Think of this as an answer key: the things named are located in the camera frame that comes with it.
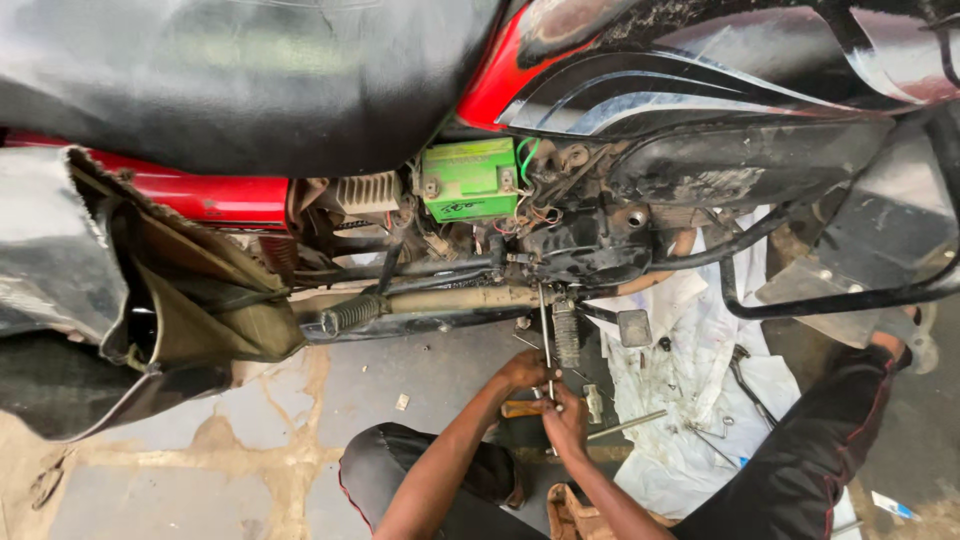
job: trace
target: white cloth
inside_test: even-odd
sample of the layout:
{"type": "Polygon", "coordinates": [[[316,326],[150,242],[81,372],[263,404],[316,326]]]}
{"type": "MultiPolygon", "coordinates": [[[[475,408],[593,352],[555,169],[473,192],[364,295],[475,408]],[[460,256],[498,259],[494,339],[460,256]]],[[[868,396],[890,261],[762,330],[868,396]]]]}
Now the white cloth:
{"type": "MultiPolygon", "coordinates": [[[[766,213],[767,208],[757,209],[737,222],[746,229],[766,213]]],[[[698,234],[693,251],[703,249],[698,234]]],[[[733,258],[738,296],[745,305],[758,303],[753,294],[766,283],[766,253],[766,242],[761,241],[733,258]]],[[[644,507],[668,518],[683,518],[736,474],[685,425],[722,434],[722,419],[732,417],[726,439],[704,437],[737,463],[746,462],[768,433],[729,369],[733,345],[750,352],[751,357],[741,361],[744,378],[775,417],[800,398],[800,389],[782,356],[770,356],[759,322],[738,319],[727,311],[720,295],[719,264],[677,272],[637,294],[591,303],[613,311],[643,308],[649,314],[654,344],[639,349],[620,345],[616,325],[591,319],[607,335],[620,419],[661,409],[668,413],[624,431],[635,449],[615,481],[644,507]],[[672,342],[669,353],[657,345],[665,335],[672,342]]],[[[836,515],[846,523],[854,521],[849,499],[837,506],[836,515]],[[840,508],[844,503],[849,509],[840,508]]]]}

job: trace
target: black pants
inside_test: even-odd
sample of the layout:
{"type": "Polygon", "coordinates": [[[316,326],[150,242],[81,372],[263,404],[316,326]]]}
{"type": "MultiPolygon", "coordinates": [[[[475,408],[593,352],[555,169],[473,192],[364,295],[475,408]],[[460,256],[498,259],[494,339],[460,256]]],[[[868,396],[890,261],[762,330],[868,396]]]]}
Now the black pants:
{"type": "MultiPolygon", "coordinates": [[[[894,361],[883,349],[838,358],[743,470],[671,532],[680,540],[829,538],[833,506],[876,440],[894,374],[894,361]]],[[[340,484],[372,530],[435,438],[381,424],[347,445],[340,484]]],[[[438,537],[542,540],[541,533],[499,508],[514,481],[510,454],[482,443],[438,537]]]]}

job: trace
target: black leather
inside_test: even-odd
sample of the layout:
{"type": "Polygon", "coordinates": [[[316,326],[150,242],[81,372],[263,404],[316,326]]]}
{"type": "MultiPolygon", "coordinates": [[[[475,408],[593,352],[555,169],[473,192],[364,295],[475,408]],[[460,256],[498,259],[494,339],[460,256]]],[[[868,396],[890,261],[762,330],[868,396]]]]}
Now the black leather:
{"type": "Polygon", "coordinates": [[[394,169],[456,105],[500,7],[0,2],[0,126],[204,174],[394,169]]]}

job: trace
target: green battery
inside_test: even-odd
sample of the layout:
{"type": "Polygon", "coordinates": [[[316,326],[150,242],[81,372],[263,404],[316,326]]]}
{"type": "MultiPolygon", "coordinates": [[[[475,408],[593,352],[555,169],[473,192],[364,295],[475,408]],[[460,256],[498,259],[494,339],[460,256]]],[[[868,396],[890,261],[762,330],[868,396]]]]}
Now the green battery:
{"type": "Polygon", "coordinates": [[[438,144],[423,152],[421,163],[423,201],[438,222],[514,214],[513,139],[438,144]]]}

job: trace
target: concrete floor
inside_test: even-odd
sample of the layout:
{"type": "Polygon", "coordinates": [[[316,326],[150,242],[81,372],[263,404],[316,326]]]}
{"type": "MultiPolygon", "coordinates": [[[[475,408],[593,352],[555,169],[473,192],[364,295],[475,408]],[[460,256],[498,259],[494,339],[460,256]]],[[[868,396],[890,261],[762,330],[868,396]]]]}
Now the concrete floor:
{"type": "MultiPolygon", "coordinates": [[[[945,351],[940,369],[898,380],[880,440],[854,483],[867,538],[960,537],[960,431],[953,412],[960,365],[948,353],[960,347],[958,323],[955,298],[944,304],[936,328],[945,351]],[[882,512],[869,502],[870,490],[924,520],[904,522],[882,512]]],[[[768,339],[775,350],[777,335],[784,346],[810,337],[798,323],[774,330],[768,339]]],[[[507,322],[310,348],[240,388],[68,446],[45,444],[11,416],[0,416],[0,540],[369,538],[337,482],[344,446],[357,431],[386,421],[441,430],[507,358],[527,348],[512,333],[507,322]],[[410,396],[403,411],[395,408],[400,393],[410,396]],[[43,473],[46,485],[59,474],[62,479],[33,509],[41,499],[35,479],[43,473]]],[[[582,371],[606,386],[597,338],[586,339],[582,371]]],[[[808,386],[819,368],[793,351],[788,362],[808,386]]],[[[546,530],[543,494],[565,474],[536,458],[544,442],[538,422],[518,419],[503,427],[508,443],[534,457],[527,466],[534,493],[520,517],[546,530]]],[[[615,423],[615,415],[607,422],[615,423]]],[[[612,474],[629,448],[623,439],[605,444],[595,450],[612,474]]]]}

